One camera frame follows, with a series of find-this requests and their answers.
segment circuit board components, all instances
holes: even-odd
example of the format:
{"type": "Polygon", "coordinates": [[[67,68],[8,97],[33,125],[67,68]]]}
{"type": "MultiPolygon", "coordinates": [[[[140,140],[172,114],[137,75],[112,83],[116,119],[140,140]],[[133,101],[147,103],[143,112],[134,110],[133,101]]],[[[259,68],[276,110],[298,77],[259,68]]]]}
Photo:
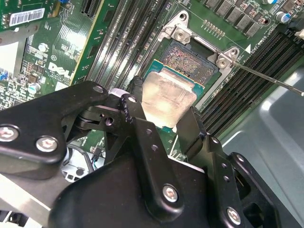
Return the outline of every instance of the circuit board components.
{"type": "Polygon", "coordinates": [[[3,0],[0,31],[52,16],[55,0],[3,0]]]}
{"type": "Polygon", "coordinates": [[[219,71],[213,63],[176,41],[171,42],[160,61],[201,85],[219,71]]]}

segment ram slot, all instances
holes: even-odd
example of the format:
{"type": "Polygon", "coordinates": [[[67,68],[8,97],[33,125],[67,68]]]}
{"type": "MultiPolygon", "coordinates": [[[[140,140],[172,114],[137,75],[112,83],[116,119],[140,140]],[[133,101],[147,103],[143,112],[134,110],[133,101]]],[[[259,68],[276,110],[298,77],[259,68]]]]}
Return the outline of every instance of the ram slot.
{"type": "Polygon", "coordinates": [[[124,16],[126,14],[126,9],[130,5],[131,0],[120,0],[117,6],[117,9],[115,11],[115,14],[113,16],[113,19],[111,21],[111,24],[107,30],[107,33],[103,39],[103,42],[98,50],[98,53],[96,55],[96,58],[91,66],[91,70],[87,76],[87,80],[90,81],[97,81],[98,74],[96,73],[98,69],[96,69],[96,66],[98,63],[104,62],[107,54],[110,52],[110,47],[112,43],[115,41],[116,35],[118,33],[118,30],[124,21],[124,16]]]}
{"type": "MultiPolygon", "coordinates": [[[[275,31],[245,63],[279,79],[304,54],[294,41],[275,31]]],[[[209,133],[219,136],[255,103],[272,83],[247,71],[238,70],[218,95],[202,109],[202,121],[209,133]]]]}

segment silver bolt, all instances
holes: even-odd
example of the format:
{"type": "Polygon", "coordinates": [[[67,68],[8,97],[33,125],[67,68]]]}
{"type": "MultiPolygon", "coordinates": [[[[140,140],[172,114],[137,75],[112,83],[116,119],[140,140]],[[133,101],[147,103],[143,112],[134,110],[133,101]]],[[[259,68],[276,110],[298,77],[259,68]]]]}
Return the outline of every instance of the silver bolt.
{"type": "Polygon", "coordinates": [[[93,89],[96,91],[96,92],[98,92],[98,93],[102,93],[104,90],[102,89],[102,87],[100,87],[100,86],[94,86],[93,87],[93,89]]]}
{"type": "Polygon", "coordinates": [[[178,29],[175,34],[174,34],[174,37],[177,41],[182,41],[184,40],[184,31],[181,30],[181,29],[178,29]]]}
{"type": "Polygon", "coordinates": [[[231,55],[232,55],[232,56],[236,56],[237,53],[238,53],[238,51],[237,51],[236,49],[233,49],[233,50],[231,51],[231,55]]]}
{"type": "Polygon", "coordinates": [[[241,224],[241,218],[238,215],[236,210],[234,210],[233,208],[227,208],[227,214],[228,214],[228,217],[230,218],[230,220],[234,224],[236,224],[236,225],[241,224]]]}
{"type": "Polygon", "coordinates": [[[169,201],[169,202],[174,203],[178,199],[176,190],[169,185],[165,185],[163,187],[162,193],[163,193],[164,197],[167,199],[167,201],[169,201]]]}
{"type": "Polygon", "coordinates": [[[17,129],[13,127],[0,127],[0,142],[10,142],[19,136],[17,129]]]}
{"type": "Polygon", "coordinates": [[[226,59],[220,58],[220,59],[217,60],[217,66],[219,68],[225,68],[226,65],[227,65],[226,59]]]}
{"type": "Polygon", "coordinates": [[[245,161],[244,158],[243,158],[241,155],[239,155],[239,154],[237,154],[237,158],[238,158],[241,162],[244,162],[244,161],[245,161]]]}
{"type": "Polygon", "coordinates": [[[212,141],[215,142],[215,143],[218,143],[219,141],[217,140],[216,137],[211,137],[212,141]]]}
{"type": "Polygon", "coordinates": [[[36,147],[42,152],[52,152],[57,148],[58,144],[52,137],[46,136],[37,140],[36,147]]]}
{"type": "Polygon", "coordinates": [[[128,97],[128,99],[129,99],[129,101],[131,101],[131,102],[133,102],[133,103],[136,103],[135,97],[130,96],[130,97],[128,97]]]}
{"type": "Polygon", "coordinates": [[[225,66],[226,66],[226,62],[225,62],[225,61],[221,61],[221,62],[220,62],[220,66],[221,66],[221,67],[225,67],[225,66]]]}

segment electrolytic capacitor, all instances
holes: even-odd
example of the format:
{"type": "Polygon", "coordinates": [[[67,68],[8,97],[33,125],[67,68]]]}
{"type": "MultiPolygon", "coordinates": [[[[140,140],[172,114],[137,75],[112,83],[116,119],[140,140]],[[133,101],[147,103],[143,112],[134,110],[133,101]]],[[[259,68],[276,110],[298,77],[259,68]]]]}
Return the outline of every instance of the electrolytic capacitor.
{"type": "Polygon", "coordinates": [[[282,24],[286,24],[290,22],[291,16],[289,13],[284,13],[281,11],[276,14],[275,19],[282,24]]]}
{"type": "Polygon", "coordinates": [[[265,5],[276,4],[277,0],[262,0],[265,5]]]}
{"type": "Polygon", "coordinates": [[[38,83],[30,84],[28,87],[28,92],[30,94],[36,94],[41,89],[41,86],[38,83]]]}

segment green circuit board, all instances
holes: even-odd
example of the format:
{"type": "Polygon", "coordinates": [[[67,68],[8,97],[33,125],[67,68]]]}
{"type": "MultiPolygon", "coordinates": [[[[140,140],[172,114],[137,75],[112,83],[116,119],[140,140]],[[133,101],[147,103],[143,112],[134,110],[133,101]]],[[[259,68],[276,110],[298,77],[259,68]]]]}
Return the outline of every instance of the green circuit board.
{"type": "MultiPolygon", "coordinates": [[[[293,18],[303,11],[301,4],[294,4],[289,10],[283,9],[288,0],[279,0],[273,5],[261,4],[259,0],[242,0],[238,5],[239,1],[228,1],[228,13],[238,9],[244,16],[248,16],[249,25],[259,26],[253,35],[248,34],[248,29],[239,28],[240,21],[232,23],[227,18],[228,14],[221,16],[219,6],[210,9],[208,1],[101,0],[96,1],[98,7],[93,16],[84,14],[82,0],[70,0],[69,3],[61,4],[58,15],[43,21],[39,31],[27,39],[20,74],[13,76],[9,72],[7,78],[0,80],[0,109],[82,82],[88,79],[89,74],[92,74],[92,78],[99,77],[98,82],[107,89],[125,89],[141,61],[150,52],[162,27],[181,10],[186,10],[189,14],[188,28],[203,39],[222,51],[238,47],[240,55],[237,62],[241,64],[246,62],[278,25],[275,19],[278,11],[289,13],[293,18]],[[249,6],[252,7],[251,11],[246,12],[249,6]],[[153,10],[159,10],[157,17],[145,14],[153,10]],[[255,19],[255,14],[258,13],[261,16],[255,19]],[[109,51],[112,48],[113,54],[108,55],[109,51],[103,49],[105,47],[109,51]],[[35,94],[29,92],[32,84],[39,85],[35,94]]],[[[52,3],[49,1],[48,4],[50,9],[52,3]]],[[[172,40],[164,39],[151,62],[154,59],[160,60],[171,42],[172,40]]],[[[208,91],[219,75],[217,72],[203,85],[204,92],[208,91]]],[[[186,157],[180,153],[178,140],[174,143],[175,133],[162,130],[159,133],[167,153],[174,154],[181,161],[185,160],[186,157]]],[[[92,131],[79,141],[85,150],[92,151],[96,146],[103,145],[103,133],[92,131]]]]}
{"type": "Polygon", "coordinates": [[[55,0],[0,0],[0,31],[52,17],[55,0]]]}

